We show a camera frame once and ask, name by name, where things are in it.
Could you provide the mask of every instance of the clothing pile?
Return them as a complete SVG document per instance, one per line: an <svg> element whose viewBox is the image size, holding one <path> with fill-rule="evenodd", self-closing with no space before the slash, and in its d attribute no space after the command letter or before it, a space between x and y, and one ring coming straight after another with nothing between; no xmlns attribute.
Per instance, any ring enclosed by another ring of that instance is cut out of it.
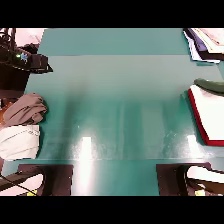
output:
<svg viewBox="0 0 224 224"><path fill-rule="evenodd" d="M39 125L46 113L39 94L24 94L19 99L1 100L0 157L5 160L36 158L39 150Z"/></svg>
<svg viewBox="0 0 224 224"><path fill-rule="evenodd" d="M204 143L224 146L224 82L196 79L188 96Z"/></svg>
<svg viewBox="0 0 224 224"><path fill-rule="evenodd" d="M224 28L184 28L192 60L224 61Z"/></svg>

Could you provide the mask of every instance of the teal tabletop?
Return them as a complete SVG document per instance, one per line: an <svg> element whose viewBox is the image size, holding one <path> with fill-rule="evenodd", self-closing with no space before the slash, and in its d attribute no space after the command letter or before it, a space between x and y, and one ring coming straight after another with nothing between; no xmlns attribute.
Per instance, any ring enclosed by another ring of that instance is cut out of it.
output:
<svg viewBox="0 0 224 224"><path fill-rule="evenodd" d="M159 195L156 164L224 170L224 147L204 145L187 96L196 78L222 81L224 65L192 61L182 29L48 29L38 53L54 69L26 87L48 107L39 153L3 175L73 164L72 195Z"/></svg>

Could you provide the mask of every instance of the gray cloth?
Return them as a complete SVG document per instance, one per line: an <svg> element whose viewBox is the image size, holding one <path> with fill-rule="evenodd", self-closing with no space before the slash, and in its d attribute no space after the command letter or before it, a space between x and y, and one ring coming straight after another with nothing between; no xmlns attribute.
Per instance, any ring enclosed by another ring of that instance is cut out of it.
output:
<svg viewBox="0 0 224 224"><path fill-rule="evenodd" d="M209 93L224 96L224 82L213 82L199 78L194 80L194 84Z"/></svg>
<svg viewBox="0 0 224 224"><path fill-rule="evenodd" d="M39 94L24 94L5 111L3 115L5 127L37 124L43 119L46 111L43 98Z"/></svg>

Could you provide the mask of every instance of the black cloth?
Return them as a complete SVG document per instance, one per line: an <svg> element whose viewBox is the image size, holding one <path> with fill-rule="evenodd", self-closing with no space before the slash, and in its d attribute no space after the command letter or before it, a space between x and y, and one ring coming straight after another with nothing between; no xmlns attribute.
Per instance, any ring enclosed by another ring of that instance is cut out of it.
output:
<svg viewBox="0 0 224 224"><path fill-rule="evenodd" d="M194 41L194 36L189 32L187 28L184 28L184 32ZM224 61L224 54L221 53L209 53L208 51L199 51L197 44L194 44L195 48L202 60L221 60Z"/></svg>

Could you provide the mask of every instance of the green table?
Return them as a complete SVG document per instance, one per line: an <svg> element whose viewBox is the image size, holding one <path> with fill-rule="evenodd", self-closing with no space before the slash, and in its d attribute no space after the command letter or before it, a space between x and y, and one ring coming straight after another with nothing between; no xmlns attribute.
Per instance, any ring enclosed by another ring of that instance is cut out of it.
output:
<svg viewBox="0 0 224 224"><path fill-rule="evenodd" d="M32 75L41 94L36 160L74 164L72 195L158 195L157 163L205 162L224 170L224 148L201 140L187 97L198 77L224 66L193 62L181 29L49 29L39 53L53 73Z"/></svg>

